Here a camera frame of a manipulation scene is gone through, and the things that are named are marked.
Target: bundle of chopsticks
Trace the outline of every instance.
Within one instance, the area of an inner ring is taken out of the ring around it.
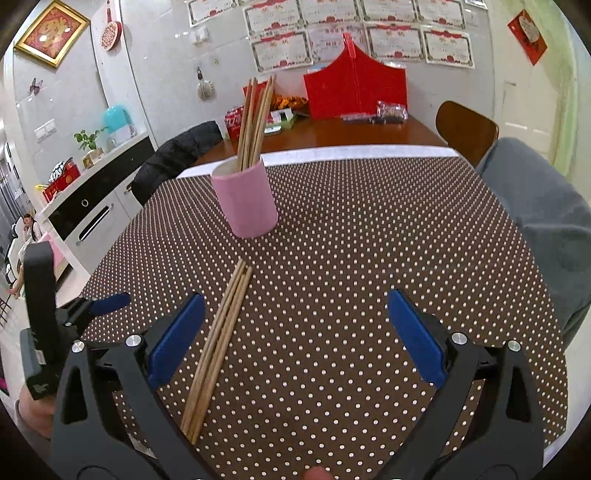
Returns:
[[[261,156],[262,139],[265,136],[265,124],[271,108],[274,84],[275,76],[273,75],[259,95],[258,105],[255,106],[258,81],[256,78],[248,81],[246,101],[242,111],[240,138],[238,139],[236,171],[242,171],[254,166]]]
[[[201,433],[251,275],[252,267],[247,268],[244,260],[240,259],[224,292],[199,358],[181,421],[181,430],[194,445]]]

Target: black jacket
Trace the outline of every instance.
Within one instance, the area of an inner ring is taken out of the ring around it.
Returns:
[[[168,140],[141,166],[131,183],[131,192],[145,205],[162,182],[176,178],[222,140],[220,129],[213,121]]]

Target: dining table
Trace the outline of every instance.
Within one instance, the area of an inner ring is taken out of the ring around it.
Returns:
[[[85,339],[122,341],[187,295],[206,318],[172,381],[156,392],[180,424],[204,342],[240,258],[253,268],[197,451],[224,478],[286,480],[323,465],[369,480],[403,445],[436,389],[421,379],[388,319],[403,288],[449,332],[526,353],[545,445],[564,433],[560,329],[534,257],[472,166],[418,120],[296,122],[265,138],[277,226],[236,238],[209,175],[235,155],[225,141],[162,184],[109,250],[82,294],[127,291],[131,305],[95,319]],[[443,453],[466,436],[475,381]],[[143,441],[125,394],[129,433]]]

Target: silver bolt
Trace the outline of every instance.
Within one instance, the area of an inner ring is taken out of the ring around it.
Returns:
[[[521,350],[521,345],[519,344],[519,342],[515,341],[515,340],[509,340],[509,350],[512,350],[514,352],[518,352],[519,350]]]
[[[456,332],[452,335],[452,342],[457,345],[465,345],[467,341],[468,338],[462,332]]]
[[[74,353],[80,353],[82,350],[84,350],[84,342],[82,340],[77,340],[72,344],[72,351]]]
[[[130,335],[125,340],[127,346],[138,346],[140,343],[142,343],[142,337],[139,335]]]

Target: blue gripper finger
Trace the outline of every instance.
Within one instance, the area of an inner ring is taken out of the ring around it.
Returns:
[[[431,335],[414,304],[400,290],[388,296],[390,322],[396,328],[408,353],[425,382],[440,388],[445,382],[445,354]]]
[[[205,318],[205,299],[193,295],[148,356],[148,383],[153,390],[170,383]]]
[[[89,313],[95,317],[107,315],[107,313],[122,309],[131,303],[129,293],[119,293],[106,299],[95,300],[89,308]]]

